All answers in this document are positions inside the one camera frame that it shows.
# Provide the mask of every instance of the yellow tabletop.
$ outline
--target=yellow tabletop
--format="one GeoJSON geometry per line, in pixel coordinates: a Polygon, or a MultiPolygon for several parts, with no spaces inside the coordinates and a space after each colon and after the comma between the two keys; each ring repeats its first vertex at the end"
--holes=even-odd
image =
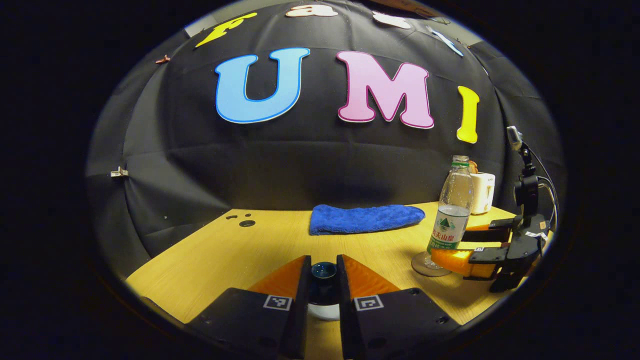
{"type": "MultiPolygon", "coordinates": [[[[427,247],[438,203],[413,206],[426,214],[415,226],[320,236],[308,233],[311,211],[233,209],[151,259],[129,276],[127,284],[184,323],[227,288],[247,289],[270,271],[302,255],[311,255],[312,263],[334,263],[337,255],[348,255],[401,289],[421,288],[460,324],[513,291],[490,293],[491,281],[463,280],[455,273],[425,277],[413,271],[411,259],[427,247]],[[237,218],[227,219],[230,215],[237,218]],[[253,220],[255,225],[241,227],[244,220],[253,220]]],[[[468,226],[513,216],[494,207],[485,214],[472,215],[468,226]]],[[[460,249],[499,245],[465,242],[460,249]]],[[[305,359],[342,359],[339,322],[309,317],[307,331],[305,359]]]]}

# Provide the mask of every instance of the orange panel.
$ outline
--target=orange panel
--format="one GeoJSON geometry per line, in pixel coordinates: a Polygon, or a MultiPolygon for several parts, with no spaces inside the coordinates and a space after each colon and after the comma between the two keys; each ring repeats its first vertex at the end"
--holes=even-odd
{"type": "Polygon", "coordinates": [[[466,231],[484,231],[484,230],[489,230],[489,225],[491,225],[491,224],[467,226],[467,230],[466,231]]]}
{"type": "Polygon", "coordinates": [[[349,279],[349,292],[352,299],[400,290],[389,280],[349,256],[342,255],[342,259],[349,279]]]}
{"type": "Polygon", "coordinates": [[[489,278],[495,268],[494,264],[470,264],[469,258],[473,250],[431,249],[434,263],[462,276],[489,278]]]}
{"type": "Polygon", "coordinates": [[[262,280],[256,282],[247,290],[269,295],[292,297],[295,299],[305,257],[306,256],[302,255],[298,259],[286,263],[265,276],[262,280]]]}

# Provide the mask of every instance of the black cloth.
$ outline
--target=black cloth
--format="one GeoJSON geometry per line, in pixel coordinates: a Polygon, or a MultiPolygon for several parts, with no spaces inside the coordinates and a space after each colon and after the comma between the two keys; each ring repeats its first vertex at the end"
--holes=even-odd
{"type": "MultiPolygon", "coordinates": [[[[553,154],[547,146],[552,140],[547,139],[557,137],[541,101],[508,91],[509,81],[517,79],[516,87],[533,96],[531,84],[513,66],[493,69],[493,64],[502,66],[501,58],[482,60],[482,54],[472,53],[478,47],[470,50],[456,42],[465,55],[458,56],[429,33],[427,20],[407,19],[412,28],[401,29],[377,24],[362,4],[326,3],[337,16],[289,18],[284,13],[298,3],[269,6],[197,49],[211,28],[193,38],[181,32],[122,81],[100,116],[86,172],[90,192],[109,191],[119,199],[109,206],[95,203],[99,223],[113,213],[126,215],[110,226],[126,227],[127,234],[97,229],[111,257],[126,256],[119,249],[131,248],[131,259],[117,265],[122,272],[130,273],[147,256],[158,255],[231,208],[311,210],[318,204],[354,208],[437,200],[451,156],[457,154],[470,156],[481,171],[495,174],[493,204],[516,211],[508,194],[522,161],[507,147],[504,127],[516,124],[543,159],[553,154]],[[302,60],[296,105],[256,124],[222,119],[215,109],[215,67],[256,54],[259,60],[249,69],[246,94],[263,99],[276,87],[277,62],[269,54],[286,47],[311,50],[302,60]],[[405,100],[393,121],[386,122],[371,96],[369,106],[377,114],[373,121],[354,124],[338,118],[347,89],[346,66],[336,59],[339,51],[373,55],[391,78],[404,62],[424,67],[435,126],[402,124],[405,100]],[[171,61],[155,64],[164,54],[171,61]],[[460,85],[480,98],[475,144],[456,138],[462,116],[460,85]],[[546,118],[513,119],[528,111],[546,118]],[[125,167],[129,177],[108,179],[118,166],[125,167]],[[106,180],[116,185],[107,186],[106,180]]],[[[561,160],[549,161],[552,176],[560,176],[561,160]]],[[[104,197],[95,198],[104,202],[104,197]]]]}

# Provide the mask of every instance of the white box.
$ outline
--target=white box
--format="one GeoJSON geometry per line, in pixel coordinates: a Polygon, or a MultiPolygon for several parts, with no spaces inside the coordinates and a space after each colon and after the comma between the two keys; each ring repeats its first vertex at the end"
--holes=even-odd
{"type": "Polygon", "coordinates": [[[471,214],[483,214],[491,210],[493,203],[493,189],[495,188],[495,175],[479,172],[471,174],[474,182],[474,201],[471,204],[471,214]]]}

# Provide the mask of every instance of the pink letter m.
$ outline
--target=pink letter m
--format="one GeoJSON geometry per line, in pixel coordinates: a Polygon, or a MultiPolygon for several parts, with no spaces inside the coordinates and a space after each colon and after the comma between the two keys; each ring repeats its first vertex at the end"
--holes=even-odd
{"type": "Polygon", "coordinates": [[[347,103],[338,110],[340,119],[348,122],[373,120],[376,113],[367,103],[367,92],[370,92],[386,121],[393,120],[406,96],[400,121],[421,129],[433,127],[425,82],[429,77],[427,70],[403,63],[391,80],[370,54],[341,51],[336,57],[347,65],[347,103]]]}

